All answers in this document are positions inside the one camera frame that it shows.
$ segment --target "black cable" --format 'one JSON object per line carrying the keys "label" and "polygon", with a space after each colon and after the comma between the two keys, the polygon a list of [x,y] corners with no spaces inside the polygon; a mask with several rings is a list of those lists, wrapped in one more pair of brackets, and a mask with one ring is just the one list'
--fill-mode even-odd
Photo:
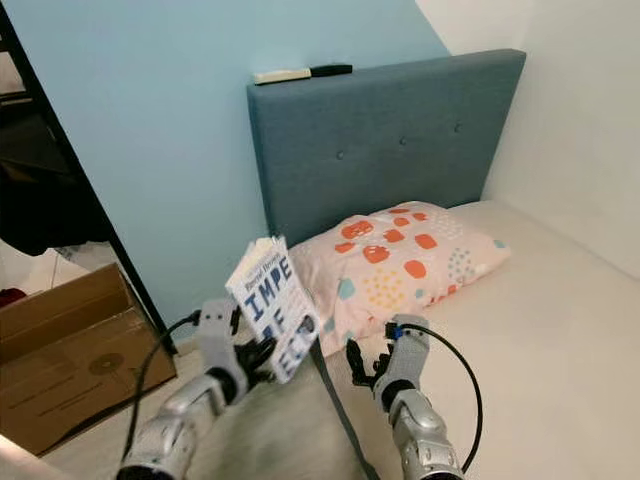
{"label": "black cable", "polygon": [[480,386],[478,385],[478,380],[476,379],[476,376],[473,373],[473,370],[471,370],[471,366],[469,366],[469,363],[464,358],[464,356],[458,351],[456,347],[454,347],[451,344],[451,342],[449,342],[449,340],[444,338],[442,335],[432,330],[429,330],[428,328],[423,327],[422,325],[416,325],[413,323],[404,323],[402,325],[399,325],[398,328],[400,328],[401,330],[404,330],[404,329],[418,330],[419,332],[426,333],[427,335],[430,335],[440,340],[449,350],[451,350],[451,352],[458,358],[458,360],[460,360],[465,370],[469,374],[469,377],[471,378],[471,383],[473,383],[473,389],[475,390],[475,393],[476,393],[476,402],[478,404],[478,416],[476,421],[476,433],[473,437],[473,444],[471,445],[471,450],[469,451],[469,455],[467,456],[467,459],[464,461],[464,464],[462,465],[462,471],[464,473],[467,473],[467,470],[471,466],[471,463],[473,462],[473,459],[475,458],[476,453],[478,452],[478,447],[480,446],[480,437],[482,436],[482,422],[483,422],[482,396],[480,395]]}
{"label": "black cable", "polygon": [[183,318],[178,321],[174,325],[171,325],[165,332],[162,333],[157,339],[156,344],[153,346],[151,351],[147,354],[144,362],[142,362],[142,366],[140,367],[138,378],[136,381],[136,392],[133,395],[133,410],[131,411],[131,420],[129,422],[129,431],[127,432],[127,442],[124,446],[124,451],[122,452],[122,460],[127,456],[129,450],[131,450],[131,446],[133,445],[133,439],[136,434],[136,424],[138,423],[138,412],[140,410],[140,400],[142,399],[142,390],[144,389],[144,377],[147,375],[147,371],[149,370],[149,365],[151,365],[151,361],[153,357],[160,350],[160,347],[164,344],[164,341],[167,339],[169,335],[175,332],[178,328],[183,325],[192,324],[197,325],[200,320],[200,310],[195,310],[188,317]]}

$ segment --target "book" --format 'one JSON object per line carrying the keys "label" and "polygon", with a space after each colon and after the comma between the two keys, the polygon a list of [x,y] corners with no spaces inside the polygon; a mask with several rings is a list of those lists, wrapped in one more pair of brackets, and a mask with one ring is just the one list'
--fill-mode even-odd
{"label": "book", "polygon": [[317,338],[319,322],[284,237],[252,242],[225,286],[256,340],[277,339],[269,364],[277,381],[287,383]]}

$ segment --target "bed sheet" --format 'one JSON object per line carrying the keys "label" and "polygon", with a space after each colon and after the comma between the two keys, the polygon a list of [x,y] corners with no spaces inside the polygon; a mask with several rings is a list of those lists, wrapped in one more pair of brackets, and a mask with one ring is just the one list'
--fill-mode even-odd
{"label": "bed sheet", "polygon": [[[469,478],[634,477],[640,283],[502,204],[454,210],[513,250],[501,268],[425,311],[482,389],[485,429]],[[472,386],[454,357],[431,345],[422,390],[462,462],[475,427]],[[362,349],[370,365],[384,340]],[[350,384],[344,353],[327,366],[368,460],[382,479],[402,478],[387,420],[370,392]]]}

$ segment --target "blue headboard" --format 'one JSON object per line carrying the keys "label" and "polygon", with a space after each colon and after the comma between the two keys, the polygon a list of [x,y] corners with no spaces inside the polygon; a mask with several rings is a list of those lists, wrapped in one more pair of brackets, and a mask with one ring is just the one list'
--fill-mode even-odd
{"label": "blue headboard", "polygon": [[271,233],[291,246],[407,200],[479,200],[524,61],[495,50],[249,86]]}

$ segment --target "pink pillow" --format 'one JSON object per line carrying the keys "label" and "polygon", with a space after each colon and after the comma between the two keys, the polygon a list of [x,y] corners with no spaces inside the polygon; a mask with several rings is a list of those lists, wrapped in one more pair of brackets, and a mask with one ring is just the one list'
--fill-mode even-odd
{"label": "pink pillow", "polygon": [[349,338],[381,331],[396,313],[422,313],[510,254],[499,240],[423,202],[355,215],[291,250],[321,316],[325,356]]}

